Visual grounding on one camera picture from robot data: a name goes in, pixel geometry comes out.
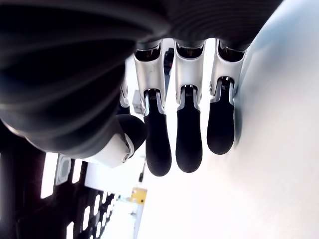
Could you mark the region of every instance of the black rubber cover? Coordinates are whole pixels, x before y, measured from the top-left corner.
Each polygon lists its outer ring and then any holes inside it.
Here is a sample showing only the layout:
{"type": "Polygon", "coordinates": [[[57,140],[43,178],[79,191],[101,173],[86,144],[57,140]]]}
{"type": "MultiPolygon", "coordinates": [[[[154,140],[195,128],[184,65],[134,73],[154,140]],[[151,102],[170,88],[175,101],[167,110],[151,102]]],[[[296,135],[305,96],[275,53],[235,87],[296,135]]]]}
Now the black rubber cover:
{"type": "Polygon", "coordinates": [[[121,104],[119,104],[118,111],[116,114],[117,115],[130,115],[131,114],[130,107],[125,108],[125,107],[121,106],[121,104]]]}
{"type": "Polygon", "coordinates": [[[193,88],[185,87],[185,106],[177,111],[176,161],[185,173],[196,171],[202,160],[200,111],[194,107],[193,88]]]}
{"type": "Polygon", "coordinates": [[[221,98],[210,103],[207,144],[215,154],[227,153],[234,142],[234,106],[229,103],[229,82],[223,83],[221,98]]]}
{"type": "Polygon", "coordinates": [[[156,92],[149,90],[150,113],[144,117],[148,136],[146,138],[146,161],[155,176],[166,175],[171,167],[171,151],[167,133],[166,115],[159,113],[156,92]]]}

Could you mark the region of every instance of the bright light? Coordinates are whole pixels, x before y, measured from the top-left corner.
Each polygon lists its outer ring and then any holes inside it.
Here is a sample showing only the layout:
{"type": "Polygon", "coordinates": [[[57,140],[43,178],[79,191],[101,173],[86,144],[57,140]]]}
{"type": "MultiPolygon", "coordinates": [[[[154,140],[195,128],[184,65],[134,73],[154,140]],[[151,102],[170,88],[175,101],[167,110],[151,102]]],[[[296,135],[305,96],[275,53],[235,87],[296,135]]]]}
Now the bright light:
{"type": "Polygon", "coordinates": [[[106,223],[106,213],[103,214],[102,226],[105,226],[106,223]]]}
{"type": "Polygon", "coordinates": [[[90,217],[90,206],[87,206],[87,208],[84,210],[84,218],[83,218],[82,230],[84,230],[84,231],[88,228],[89,217],[90,217]]]}
{"type": "Polygon", "coordinates": [[[76,159],[74,164],[72,183],[77,183],[80,180],[81,167],[82,167],[82,160],[76,159]]]}
{"type": "Polygon", "coordinates": [[[97,215],[97,213],[99,211],[99,204],[100,204],[100,194],[98,196],[96,196],[96,198],[95,198],[94,211],[93,211],[94,215],[97,215]]]}
{"type": "Polygon", "coordinates": [[[74,223],[71,222],[66,228],[66,239],[73,239],[73,227],[74,223]]]}
{"type": "Polygon", "coordinates": [[[110,212],[111,212],[111,205],[108,206],[108,209],[106,210],[106,217],[110,217],[110,212]]]}
{"type": "Polygon", "coordinates": [[[100,236],[100,232],[101,232],[101,222],[99,222],[96,227],[96,238],[100,236]]]}
{"type": "Polygon", "coordinates": [[[104,193],[103,193],[103,197],[102,197],[102,203],[103,203],[103,204],[106,202],[107,194],[108,194],[108,192],[104,192],[104,193]]]}
{"type": "Polygon", "coordinates": [[[58,157],[59,154],[57,153],[46,153],[42,176],[41,198],[46,198],[53,194],[58,157]]]}

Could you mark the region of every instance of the robotic hand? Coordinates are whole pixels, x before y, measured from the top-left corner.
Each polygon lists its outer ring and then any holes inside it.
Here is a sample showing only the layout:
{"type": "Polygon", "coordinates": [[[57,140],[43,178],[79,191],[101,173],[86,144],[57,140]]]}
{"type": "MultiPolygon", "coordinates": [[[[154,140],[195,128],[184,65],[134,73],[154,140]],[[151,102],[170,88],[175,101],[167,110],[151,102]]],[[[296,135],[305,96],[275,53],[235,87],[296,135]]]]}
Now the robotic hand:
{"type": "Polygon", "coordinates": [[[176,39],[176,160],[193,172],[202,159],[205,40],[217,39],[207,144],[225,154],[234,141],[233,97],[245,51],[281,1],[3,0],[0,118],[44,151],[108,167],[125,163],[146,140],[148,167],[163,176],[171,151],[161,39],[170,37],[176,39]],[[127,114],[125,59],[132,54],[145,124],[127,114]]]}

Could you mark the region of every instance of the black fingertip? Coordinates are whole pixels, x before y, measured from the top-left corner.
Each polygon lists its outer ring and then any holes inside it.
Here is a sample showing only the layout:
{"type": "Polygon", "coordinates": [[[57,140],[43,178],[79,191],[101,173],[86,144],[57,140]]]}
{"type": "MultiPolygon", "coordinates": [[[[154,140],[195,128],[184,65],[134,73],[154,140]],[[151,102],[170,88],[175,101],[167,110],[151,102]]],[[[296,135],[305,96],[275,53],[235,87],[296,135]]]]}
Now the black fingertip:
{"type": "Polygon", "coordinates": [[[215,154],[226,154],[234,142],[234,106],[228,101],[210,103],[207,145],[215,154]]]}

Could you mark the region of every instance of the white surface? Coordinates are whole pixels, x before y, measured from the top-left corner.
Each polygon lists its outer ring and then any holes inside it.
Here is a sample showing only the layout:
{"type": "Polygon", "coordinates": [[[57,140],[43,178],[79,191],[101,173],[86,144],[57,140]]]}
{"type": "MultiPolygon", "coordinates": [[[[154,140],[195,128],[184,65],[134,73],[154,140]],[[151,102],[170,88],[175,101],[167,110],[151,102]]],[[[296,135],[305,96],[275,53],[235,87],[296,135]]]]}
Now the white surface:
{"type": "MultiPolygon", "coordinates": [[[[200,105],[202,165],[186,174],[173,159],[168,175],[150,177],[139,239],[319,237],[318,22],[319,1],[286,0],[257,36],[235,99],[237,141],[224,156],[206,144],[209,40],[200,105]]],[[[165,108],[172,155],[174,87],[165,108]]]]}
{"type": "Polygon", "coordinates": [[[132,188],[137,184],[143,169],[144,159],[138,157],[139,151],[125,164],[116,168],[106,168],[103,165],[89,163],[85,186],[130,197],[132,188]]]}
{"type": "Polygon", "coordinates": [[[46,153],[41,184],[41,198],[46,198],[53,193],[56,165],[59,154],[46,153]]]}

